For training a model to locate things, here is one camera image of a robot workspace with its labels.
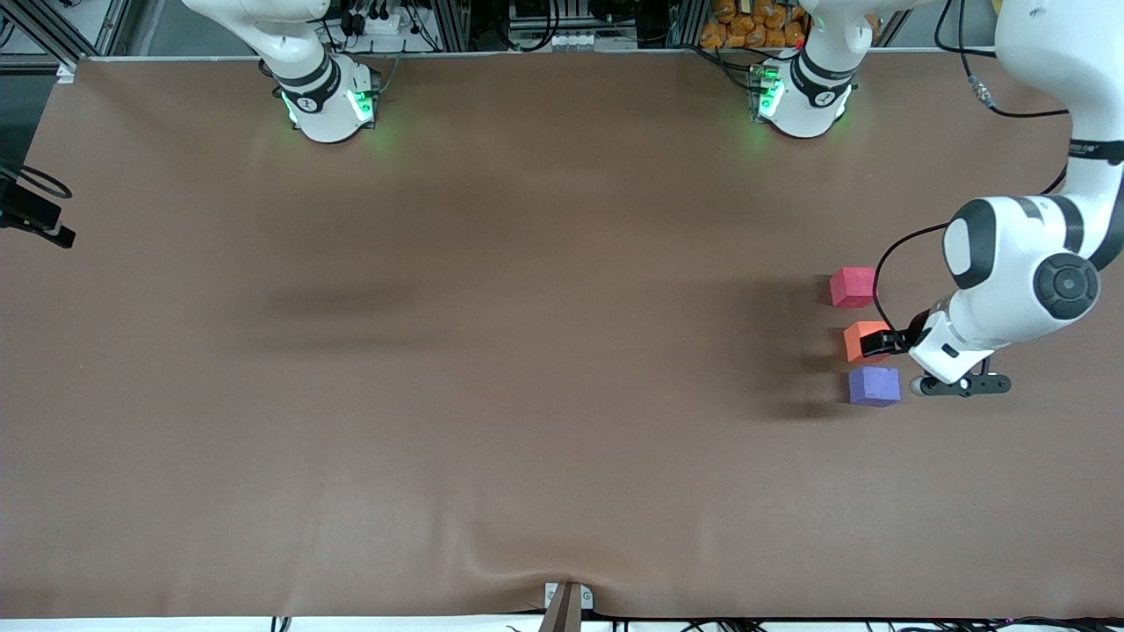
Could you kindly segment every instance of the metal frame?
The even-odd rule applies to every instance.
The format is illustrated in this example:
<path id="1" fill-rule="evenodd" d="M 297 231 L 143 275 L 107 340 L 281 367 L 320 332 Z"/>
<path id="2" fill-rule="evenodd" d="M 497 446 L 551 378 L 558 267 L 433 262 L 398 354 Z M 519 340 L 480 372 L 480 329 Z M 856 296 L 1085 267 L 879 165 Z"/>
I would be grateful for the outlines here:
<path id="1" fill-rule="evenodd" d="M 690 44 L 697 46 L 703 25 L 710 17 L 709 0 L 682 0 L 668 30 L 668 46 Z"/>
<path id="2" fill-rule="evenodd" d="M 912 15 L 913 15 L 913 9 L 906 9 L 905 11 L 894 11 L 894 15 L 890 16 L 890 19 L 886 20 L 886 24 L 882 25 L 882 31 L 879 34 L 878 40 L 874 42 L 874 46 L 883 46 L 883 47 L 889 46 L 894 42 L 894 38 L 898 36 L 898 33 L 901 30 L 901 27 L 906 24 L 906 20 L 909 19 L 909 16 Z"/>
<path id="3" fill-rule="evenodd" d="M 54 66 L 58 64 L 73 71 L 78 66 L 79 60 L 97 54 L 93 46 L 82 37 L 82 34 L 43 0 L 0 0 L 0 10 L 3 10 L 8 19 L 21 28 L 24 34 L 46 51 L 51 57 L 57 60 L 56 64 L 52 64 L 52 72 L 54 72 Z M 17 56 L 25 55 L 4 55 L 4 57 Z M 6 58 L 4 69 L 8 69 L 9 65 L 25 70 L 42 66 L 42 55 L 30 56 L 40 57 L 40 60 L 22 64 L 17 61 L 9 64 Z"/>
<path id="4" fill-rule="evenodd" d="M 98 33 L 98 39 L 93 43 L 94 49 L 98 55 L 112 55 L 114 47 L 120 40 L 121 34 L 125 31 L 123 26 L 123 19 L 125 18 L 125 12 L 129 9 L 132 0 L 110 0 L 109 10 L 106 11 L 106 18 L 101 22 L 101 31 Z"/>
<path id="5" fill-rule="evenodd" d="M 463 53 L 469 49 L 469 9 L 459 0 L 433 0 L 433 15 L 437 20 L 441 47 L 445 53 Z"/>

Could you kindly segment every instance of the black cable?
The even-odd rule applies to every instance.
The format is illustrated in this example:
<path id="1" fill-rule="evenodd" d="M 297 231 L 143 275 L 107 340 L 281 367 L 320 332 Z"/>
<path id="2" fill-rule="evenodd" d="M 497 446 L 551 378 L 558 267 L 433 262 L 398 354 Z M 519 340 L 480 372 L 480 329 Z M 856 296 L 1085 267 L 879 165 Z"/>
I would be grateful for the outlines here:
<path id="1" fill-rule="evenodd" d="M 725 62 L 725 61 L 722 61 L 720 58 L 718 58 L 718 49 L 717 48 L 715 48 L 714 55 L 711 55 L 710 53 L 707 53 L 705 48 L 696 46 L 695 44 L 676 44 L 676 48 L 685 48 L 687 51 L 694 51 L 697 55 L 699 55 L 704 60 L 710 62 L 711 64 L 724 66 L 724 67 L 727 67 L 729 70 L 736 70 L 736 71 L 741 71 L 741 72 L 749 72 L 750 71 L 750 64 L 735 64 L 733 62 Z M 764 51 L 761 51 L 759 48 L 742 48 L 742 49 L 745 51 L 745 52 L 747 52 L 747 53 L 755 53 L 755 54 L 761 55 L 763 57 L 769 57 L 770 60 L 779 60 L 779 61 L 782 61 L 782 62 L 790 62 L 790 61 L 795 60 L 797 56 L 799 56 L 799 53 L 797 53 L 795 55 L 789 55 L 788 57 L 780 57 L 780 56 L 773 55 L 771 53 L 765 53 Z"/>
<path id="2" fill-rule="evenodd" d="M 737 76 L 734 74 L 734 72 L 729 70 L 729 66 L 727 66 L 726 63 L 722 61 L 722 57 L 718 55 L 717 48 L 714 49 L 714 56 L 718 61 L 718 67 L 722 69 L 722 72 L 726 75 L 726 79 L 728 79 L 731 83 L 737 85 L 738 88 L 745 90 L 746 92 L 764 92 L 764 90 L 761 88 L 754 88 L 749 83 L 743 83 L 742 81 L 740 81 Z"/>
<path id="3" fill-rule="evenodd" d="M 874 283 L 873 283 L 874 309 L 878 310 L 878 315 L 882 318 L 882 322 L 886 323 L 886 326 L 889 327 L 890 333 L 894 334 L 894 342 L 898 347 L 898 353 L 904 353 L 908 349 L 908 346 L 906 346 L 905 344 L 905 338 L 901 337 L 901 332 L 899 332 L 898 328 L 894 326 L 894 323 L 890 322 L 889 317 L 886 316 L 886 310 L 882 309 L 882 303 L 878 298 L 878 279 L 882 273 L 882 264 L 886 263 L 886 259 L 890 256 L 890 253 L 892 253 L 895 250 L 897 250 L 898 246 L 908 242 L 909 240 L 919 237 L 922 235 L 927 235 L 928 233 L 934 233 L 936 231 L 943 231 L 944 228 L 948 227 L 949 223 L 943 222 L 941 224 L 934 224 L 927 228 L 922 228 L 921 231 L 914 231 L 913 233 L 909 233 L 905 237 L 901 237 L 900 240 L 894 242 L 894 244 L 891 244 L 890 247 L 886 249 L 886 252 L 883 252 L 882 256 L 878 260 L 878 265 L 874 267 Z"/>
<path id="4" fill-rule="evenodd" d="M 1068 169 L 1068 165 L 1061 168 L 1061 173 L 1058 174 L 1058 178 L 1054 178 L 1054 181 L 1051 182 L 1050 186 L 1046 187 L 1045 189 L 1043 189 L 1043 191 L 1041 193 L 1039 193 L 1039 195 L 1040 196 L 1044 196 L 1046 193 L 1052 193 L 1053 190 L 1057 189 L 1059 184 L 1061 184 L 1062 180 L 1066 179 L 1066 171 L 1067 171 L 1067 169 Z M 988 632 L 995 632 L 995 629 L 989 626 L 988 628 Z"/>
<path id="5" fill-rule="evenodd" d="M 979 78 L 976 76 L 976 73 L 972 72 L 971 66 L 968 64 L 968 55 L 971 54 L 972 51 L 969 51 L 969 49 L 964 48 L 964 6 L 966 6 L 966 3 L 967 3 L 967 0 L 960 0 L 960 17 L 959 17 L 959 20 L 958 20 L 958 26 L 957 26 L 957 43 L 960 45 L 960 47 L 957 48 L 957 49 L 954 49 L 953 52 L 960 53 L 960 64 L 964 67 L 964 76 L 968 78 L 968 82 L 972 85 L 972 90 L 976 92 L 976 98 L 981 103 L 984 103 L 984 106 L 987 107 L 987 109 L 991 110 L 992 112 L 995 112 L 995 114 L 997 114 L 999 116 L 1007 117 L 1007 118 L 1042 118 L 1042 117 L 1046 117 L 1046 116 L 1061 116 L 1061 115 L 1064 115 L 1064 114 L 1069 114 L 1069 110 L 1048 110 L 1048 111 L 1041 111 L 1041 112 L 1008 112 L 1008 111 L 999 108 L 999 106 L 995 105 L 995 101 L 991 100 L 991 93 L 988 92 L 987 88 L 984 85 L 984 82 L 980 81 Z M 941 19 L 937 20 L 937 26 L 936 26 L 937 30 L 936 30 L 936 33 L 934 33 L 934 38 L 936 38 L 936 39 L 940 39 L 937 37 L 937 35 L 940 34 L 941 25 L 943 24 L 944 17 L 948 13 L 949 8 L 951 6 L 952 6 L 952 0 L 948 0 L 944 3 L 944 11 L 941 12 Z M 984 56 L 994 57 L 995 54 L 991 53 L 989 55 L 984 55 Z"/>
<path id="6" fill-rule="evenodd" d="M 975 48 L 964 48 L 963 37 L 960 38 L 960 45 L 959 45 L 958 48 L 953 48 L 952 46 L 949 46 L 944 42 L 941 42 L 941 29 L 944 28 L 944 20 L 945 20 L 945 18 L 949 17 L 949 10 L 951 10 L 951 9 L 952 9 L 952 0 L 948 0 L 944 3 L 944 10 L 941 11 L 941 17 L 937 18 L 937 20 L 936 20 L 936 28 L 933 29 L 933 44 L 936 44 L 937 48 L 940 48 L 940 49 L 942 49 L 942 51 L 944 51 L 946 53 L 960 53 L 960 54 L 963 54 L 963 55 L 979 55 L 981 57 L 992 57 L 994 58 L 995 57 L 995 53 L 991 52 L 991 51 L 976 51 Z"/>
<path id="7" fill-rule="evenodd" d="M 425 40 L 430 48 L 433 48 L 434 53 L 439 53 L 441 47 L 437 46 L 437 39 L 429 33 L 428 27 L 425 25 L 425 20 L 422 19 L 420 13 L 418 12 L 417 4 L 414 3 L 414 0 L 406 0 L 402 2 L 402 7 L 406 8 L 406 12 L 410 16 L 410 21 L 418 27 L 418 34 L 422 36 L 422 39 Z"/>
<path id="8" fill-rule="evenodd" d="M 324 33 L 328 36 L 328 42 L 332 43 L 332 52 L 339 53 L 341 52 L 339 45 L 336 44 L 336 38 L 332 35 L 332 28 L 328 26 L 327 18 L 320 18 L 320 24 L 324 25 Z"/>
<path id="9" fill-rule="evenodd" d="M 1054 178 L 1053 182 L 1051 182 L 1050 186 L 1046 187 L 1045 189 L 1043 189 L 1043 191 L 1041 193 L 1039 193 L 1039 195 L 1044 196 L 1046 193 L 1052 192 L 1054 189 L 1057 189 L 1058 186 L 1061 184 L 1062 181 L 1066 179 L 1066 172 L 1067 172 L 1067 168 L 1063 166 L 1061 169 L 1061 173 L 1059 173 L 1058 177 Z M 879 260 L 878 260 L 878 265 L 874 267 L 874 282 L 873 282 L 874 309 L 878 310 L 878 315 L 882 318 L 882 322 L 886 323 L 886 326 L 889 327 L 890 333 L 894 334 L 894 341 L 895 341 L 895 343 L 897 344 L 897 346 L 899 349 L 898 353 L 903 353 L 903 352 L 907 351 L 908 346 L 905 344 L 905 338 L 901 337 L 901 332 L 899 332 L 898 328 L 894 326 L 894 323 L 886 315 L 886 310 L 882 309 L 882 303 L 878 298 L 878 280 L 879 280 L 879 278 L 881 277 L 881 273 L 882 273 L 882 264 L 886 263 L 886 260 L 890 256 L 890 253 L 892 253 L 895 250 L 897 250 L 898 246 L 900 246 L 901 244 L 908 242 L 909 240 L 913 240 L 915 237 L 919 237 L 922 235 L 926 235 L 928 233 L 933 233 L 933 232 L 936 232 L 936 231 L 942 231 L 942 229 L 948 228 L 948 227 L 949 227 L 949 223 L 944 222 L 942 224 L 934 224 L 933 226 L 928 226 L 926 228 L 922 228 L 921 231 L 914 231 L 913 233 L 909 233 L 905 237 L 901 237 L 900 240 L 894 242 L 890 245 L 890 247 L 886 249 L 886 252 L 883 252 L 882 256 L 879 258 Z M 949 625 L 949 624 L 943 624 L 942 622 L 933 622 L 933 623 L 934 623 L 934 625 L 936 625 L 937 628 L 941 628 L 942 630 L 946 630 L 949 632 L 953 632 L 953 629 L 950 629 L 950 628 L 945 626 L 945 625 Z M 960 622 L 953 623 L 952 625 L 960 626 L 960 629 L 961 630 L 966 630 L 966 632 L 969 631 L 969 630 L 971 632 L 985 632 L 985 630 L 987 630 L 987 632 L 996 632 L 999 628 L 1005 628 L 1006 626 L 1006 625 L 1001 625 L 999 628 L 992 628 L 992 626 L 988 625 L 986 629 L 963 628 L 964 624 L 960 623 Z M 921 632 L 921 629 L 917 629 L 917 628 L 912 628 L 912 629 L 910 628 L 903 628 L 901 630 L 897 630 L 896 632 Z M 1095 632 L 1095 631 L 1093 631 L 1091 629 L 1089 629 L 1087 631 L 1081 631 L 1081 632 Z"/>
<path id="10" fill-rule="evenodd" d="M 522 45 L 511 42 L 511 39 L 506 34 L 504 34 L 504 24 L 505 22 L 510 24 L 510 19 L 506 18 L 506 16 L 504 16 L 500 12 L 505 3 L 506 0 L 496 0 L 496 3 L 492 8 L 492 11 L 495 13 L 492 16 L 495 21 L 493 27 L 496 30 L 496 37 L 498 37 L 499 40 L 504 43 L 504 45 L 507 46 L 507 48 L 510 51 L 518 51 L 520 53 L 534 53 L 535 51 L 540 51 L 546 47 L 546 45 L 554 39 L 554 36 L 558 35 L 559 33 L 559 27 L 562 26 L 562 9 L 559 7 L 559 1 L 551 0 L 551 7 L 554 9 L 554 26 L 551 27 L 551 12 L 550 9 L 547 9 L 546 30 L 543 31 L 543 38 L 538 42 L 538 44 L 535 44 L 531 48 L 524 48 Z"/>
<path id="11" fill-rule="evenodd" d="M 7 175 L 12 182 L 19 180 L 20 177 L 27 180 L 27 183 L 35 187 L 36 189 L 63 200 L 69 200 L 74 197 L 74 192 L 70 190 L 70 187 L 63 184 L 54 175 L 45 173 L 35 169 L 34 166 L 27 166 L 21 164 L 18 168 L 13 164 L 0 163 L 0 173 Z"/>

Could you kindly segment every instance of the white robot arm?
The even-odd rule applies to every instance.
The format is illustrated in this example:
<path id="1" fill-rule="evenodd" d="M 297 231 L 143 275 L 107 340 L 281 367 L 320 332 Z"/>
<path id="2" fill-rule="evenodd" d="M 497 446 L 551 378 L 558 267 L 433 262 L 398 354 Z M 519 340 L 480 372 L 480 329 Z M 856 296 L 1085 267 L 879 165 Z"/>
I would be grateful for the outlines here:
<path id="1" fill-rule="evenodd" d="M 999 61 L 1072 116 L 1067 184 L 1057 196 L 978 198 L 953 216 L 944 259 L 959 289 L 905 336 L 941 382 L 960 382 L 996 350 L 1076 323 L 1096 304 L 1098 271 L 1124 246 L 1121 24 L 1120 0 L 1005 1 Z"/>
<path id="2" fill-rule="evenodd" d="M 336 143 L 374 120 L 371 69 L 328 54 L 308 20 L 328 0 L 183 0 L 250 45 L 281 84 L 289 118 L 306 136 Z"/>
<path id="3" fill-rule="evenodd" d="M 873 40 L 868 13 L 913 9 L 931 0 L 800 0 L 812 16 L 807 43 L 796 55 L 769 60 L 776 90 L 758 97 L 758 117 L 797 138 L 827 132 L 843 116 L 851 83 Z"/>

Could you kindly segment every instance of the brown table surface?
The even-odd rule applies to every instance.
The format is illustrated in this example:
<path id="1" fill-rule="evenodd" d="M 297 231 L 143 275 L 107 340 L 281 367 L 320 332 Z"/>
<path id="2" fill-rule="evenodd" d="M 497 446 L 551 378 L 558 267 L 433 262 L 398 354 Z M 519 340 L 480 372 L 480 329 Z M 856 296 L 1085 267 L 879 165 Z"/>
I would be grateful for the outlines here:
<path id="1" fill-rule="evenodd" d="M 689 54 L 409 60 L 377 130 L 317 145 L 252 63 L 81 64 L 28 159 L 75 247 L 0 235 L 0 614 L 500 612 L 569 578 L 617 615 L 1124 615 L 1118 268 L 997 355 L 1006 397 L 841 404 L 874 312 L 819 304 L 1037 192 L 1068 121 L 991 116 L 954 56 L 861 79 L 798 142 Z M 883 297 L 904 325 L 951 289 L 931 236 Z"/>

